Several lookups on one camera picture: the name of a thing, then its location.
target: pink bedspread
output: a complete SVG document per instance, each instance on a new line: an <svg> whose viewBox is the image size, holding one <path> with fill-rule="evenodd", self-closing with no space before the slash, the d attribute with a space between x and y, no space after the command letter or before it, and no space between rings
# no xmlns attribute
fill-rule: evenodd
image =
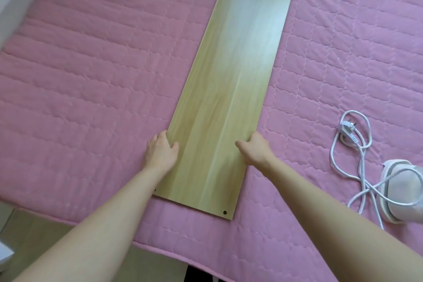
<svg viewBox="0 0 423 282"><path fill-rule="evenodd" d="M36 0L0 55L0 197L78 223L167 128L216 0ZM258 129L342 202L341 113L370 118L367 174L423 164L423 0L292 0ZM355 172L357 156L336 159ZM365 214L374 220L371 211ZM388 230L417 252L421 228ZM249 168L232 221L153 198L135 244L227 281L334 281L276 189Z"/></svg>

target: bare forearm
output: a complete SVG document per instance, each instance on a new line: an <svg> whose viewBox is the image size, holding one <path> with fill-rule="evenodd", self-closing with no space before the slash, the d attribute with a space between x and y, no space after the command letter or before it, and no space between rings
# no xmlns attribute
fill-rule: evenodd
<svg viewBox="0 0 423 282"><path fill-rule="evenodd" d="M137 174L15 281L111 281L161 179L156 172L145 169Z"/></svg>
<svg viewBox="0 0 423 282"><path fill-rule="evenodd" d="M339 281L420 281L423 259L278 159L263 173L276 186Z"/></svg>

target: person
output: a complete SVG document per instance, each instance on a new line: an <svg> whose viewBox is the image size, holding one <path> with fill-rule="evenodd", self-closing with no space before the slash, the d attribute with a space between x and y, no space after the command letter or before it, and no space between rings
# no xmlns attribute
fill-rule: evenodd
<svg viewBox="0 0 423 282"><path fill-rule="evenodd" d="M275 185L339 281L422 280L417 253L278 160L260 133L235 145ZM166 131L155 135L147 143L145 167L15 281L112 281L154 188L177 157L178 144L169 145Z"/></svg>

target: hand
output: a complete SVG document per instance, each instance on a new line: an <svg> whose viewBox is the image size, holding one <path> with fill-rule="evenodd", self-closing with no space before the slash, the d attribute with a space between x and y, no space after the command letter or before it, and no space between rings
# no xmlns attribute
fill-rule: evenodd
<svg viewBox="0 0 423 282"><path fill-rule="evenodd" d="M276 158L270 149L269 142L259 132L251 134L249 141L236 141L236 147L243 155L248 165L253 165L260 172L269 167L272 159Z"/></svg>
<svg viewBox="0 0 423 282"><path fill-rule="evenodd" d="M144 168L155 169L165 175L175 165L178 158L179 144L173 143L171 147L166 138L167 130L162 131L158 135L154 135L147 142L147 150L145 151Z"/></svg>

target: white power cord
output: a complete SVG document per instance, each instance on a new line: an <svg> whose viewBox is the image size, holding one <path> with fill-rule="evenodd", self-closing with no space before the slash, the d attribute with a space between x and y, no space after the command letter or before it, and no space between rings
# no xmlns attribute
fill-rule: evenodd
<svg viewBox="0 0 423 282"><path fill-rule="evenodd" d="M345 117L347 114L356 114L361 116L366 124L367 124L367 131L368 131L368 143L366 144L366 142L364 141L363 136L361 135L361 133L355 128L355 124L345 120ZM352 147L356 150L358 150L360 152L360 161L358 163L358 176L354 176L351 174L348 174L346 172L344 172L343 170L341 170L338 165L335 163L335 159L333 157L333 151L335 149L335 145L336 142L338 141L338 138L341 140L341 142L348 146L348 147ZM353 178L357 181L359 181L361 183L361 192L355 194L347 203L347 206L350 207L351 204L358 199L359 197L361 197L361 203L360 203L360 207L358 209L358 214L362 214L363 209L366 205L366 199L367 199L367 194L370 194L370 198L372 199L373 202L373 207L374 210L376 212L377 215L377 219L379 221L379 225L380 227L384 230L383 227L383 223L382 223L382 218L380 217L380 213L379 210L377 208L377 204L376 204L376 194L379 195L382 199L384 199L385 201L395 204L395 205L399 205L399 206L413 206L416 205L420 202L420 200L423 198L423 175L418 172L417 170L415 170L414 168L411 167L406 167L404 169L400 169L397 172L394 172L392 174L390 174L389 176L387 176L386 178L384 178L383 180L381 180L380 182L378 182L375 185L370 184L365 177L365 154L366 154L366 150L372 145L372 136L371 136L371 129L370 129L370 122L368 120L368 118L363 115L362 113L358 112L358 111L346 111L342 117L341 120L339 122L338 125L338 132L336 132L335 138L333 139L332 145L330 147L330 161L332 162L333 167L335 167L335 169L341 173L343 176L347 177L347 178ZM388 182L391 178L397 176L399 173L405 171L405 170L409 170L413 173L415 173L421 183L421 187L422 190L420 192L420 196L419 198L412 203L399 203L399 202L395 202L389 198L387 198L383 193L378 191L378 187L380 185L382 185L383 183Z"/></svg>

